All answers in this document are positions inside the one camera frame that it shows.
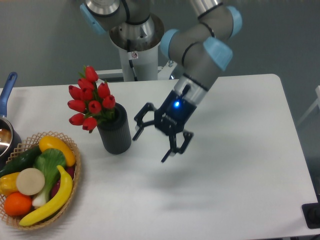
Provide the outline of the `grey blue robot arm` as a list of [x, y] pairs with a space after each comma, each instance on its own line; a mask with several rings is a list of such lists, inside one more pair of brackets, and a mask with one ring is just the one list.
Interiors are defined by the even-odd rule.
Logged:
[[226, 41], [242, 28], [240, 12], [221, 0], [192, 0], [198, 23], [187, 31], [165, 30], [148, 0], [86, 0], [80, 11], [99, 35], [108, 33], [118, 48], [126, 82], [156, 80], [158, 54], [184, 69], [159, 108], [146, 103], [135, 116], [136, 137], [153, 125], [169, 138], [168, 155], [182, 154], [193, 133], [184, 129], [233, 57]]

